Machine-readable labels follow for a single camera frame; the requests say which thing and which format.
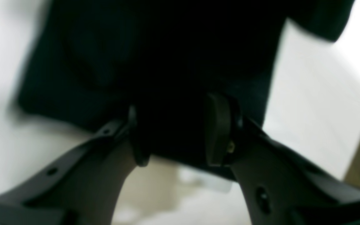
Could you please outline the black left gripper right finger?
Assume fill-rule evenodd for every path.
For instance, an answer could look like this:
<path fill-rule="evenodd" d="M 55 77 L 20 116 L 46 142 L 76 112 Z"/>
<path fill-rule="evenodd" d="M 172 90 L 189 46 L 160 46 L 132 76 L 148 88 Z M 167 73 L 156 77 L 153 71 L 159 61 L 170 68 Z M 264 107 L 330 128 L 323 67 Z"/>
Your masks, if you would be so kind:
<path fill-rule="evenodd" d="M 207 164 L 231 169 L 253 225 L 360 225 L 360 188 L 271 139 L 234 98 L 208 93 L 204 119 Z"/>

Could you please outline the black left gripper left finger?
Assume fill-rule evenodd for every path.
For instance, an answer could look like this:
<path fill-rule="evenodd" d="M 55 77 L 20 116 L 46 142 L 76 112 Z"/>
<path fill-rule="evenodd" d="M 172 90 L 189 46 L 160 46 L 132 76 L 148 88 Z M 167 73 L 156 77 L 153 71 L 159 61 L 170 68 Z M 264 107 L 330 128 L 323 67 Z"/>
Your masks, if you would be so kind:
<path fill-rule="evenodd" d="M 0 194 L 0 225 L 109 225 L 126 178 L 149 155 L 139 149 L 131 106 L 128 116 Z"/>

